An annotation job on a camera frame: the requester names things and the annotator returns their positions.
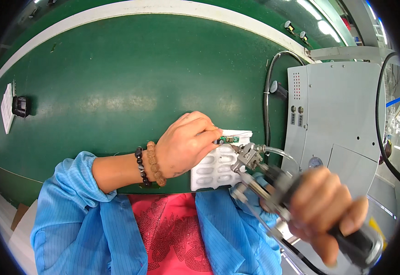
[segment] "blue anti-static jacket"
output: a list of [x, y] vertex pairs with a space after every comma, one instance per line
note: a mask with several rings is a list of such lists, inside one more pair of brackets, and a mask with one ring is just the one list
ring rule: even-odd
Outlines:
[[[130, 201], [104, 194], [93, 178], [96, 157], [81, 152], [66, 159], [44, 182], [31, 244], [39, 274], [146, 274], [148, 256]], [[196, 194], [206, 254], [214, 274], [281, 274], [278, 244], [264, 233], [249, 209], [228, 190]], [[255, 194], [249, 201], [265, 220]]]

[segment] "white foam holder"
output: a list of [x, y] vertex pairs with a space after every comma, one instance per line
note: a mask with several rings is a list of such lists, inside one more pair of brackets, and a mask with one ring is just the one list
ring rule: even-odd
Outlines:
[[3, 100], [1, 101], [1, 116], [3, 118], [6, 135], [9, 134], [10, 126], [12, 125], [13, 118], [15, 117], [15, 115], [12, 113], [12, 100], [12, 83], [9, 83], [6, 87], [5, 93], [3, 94]]
[[[250, 142], [252, 131], [223, 130], [223, 136], [238, 136], [240, 140], [232, 145], [246, 145]], [[240, 176], [230, 170], [236, 162], [237, 154], [229, 144], [224, 144], [212, 150], [202, 161], [191, 169], [191, 190], [219, 186], [234, 186], [240, 182]]]

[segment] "circuit board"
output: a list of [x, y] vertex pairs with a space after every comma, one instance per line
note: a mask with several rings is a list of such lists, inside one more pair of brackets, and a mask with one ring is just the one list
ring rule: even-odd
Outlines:
[[238, 136], [220, 136], [220, 138], [218, 140], [214, 141], [214, 144], [223, 145], [226, 143], [234, 143], [234, 142], [239, 142], [239, 141], [240, 141], [240, 137], [238, 137]]

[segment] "label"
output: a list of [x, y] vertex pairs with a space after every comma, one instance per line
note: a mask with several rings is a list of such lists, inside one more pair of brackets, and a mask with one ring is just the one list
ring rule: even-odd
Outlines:
[[300, 114], [298, 117], [298, 126], [300, 126], [300, 127], [303, 126], [303, 120], [304, 120], [303, 115]]

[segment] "hand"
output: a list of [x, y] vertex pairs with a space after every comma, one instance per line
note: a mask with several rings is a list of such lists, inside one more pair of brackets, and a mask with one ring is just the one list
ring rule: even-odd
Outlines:
[[223, 130], [198, 111], [185, 113], [162, 135], [156, 145], [160, 171], [167, 179], [177, 177], [196, 166], [218, 147], [213, 144]]
[[310, 243], [328, 267], [335, 267], [339, 246], [327, 231], [339, 222], [344, 236], [356, 232], [363, 224], [368, 200], [351, 200], [346, 185], [336, 174], [320, 167], [303, 175], [303, 182], [290, 201], [290, 232]]

